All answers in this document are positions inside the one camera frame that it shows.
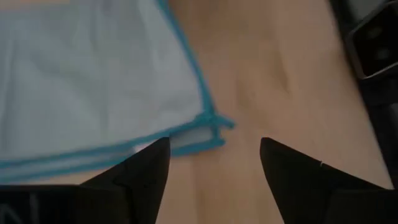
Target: black object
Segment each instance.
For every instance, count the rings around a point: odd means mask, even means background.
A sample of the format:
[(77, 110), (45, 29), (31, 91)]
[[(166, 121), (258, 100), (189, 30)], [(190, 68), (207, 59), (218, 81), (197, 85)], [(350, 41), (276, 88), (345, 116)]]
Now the black object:
[(398, 1), (377, 7), (347, 36), (348, 53), (359, 78), (398, 72)]
[(169, 161), (162, 138), (81, 185), (0, 186), (0, 223), (155, 223)]
[(398, 192), (295, 151), (261, 141), (261, 161), (285, 224), (398, 223)]
[(329, 2), (392, 183), (398, 188), (398, 67), (394, 65), (398, 1)]

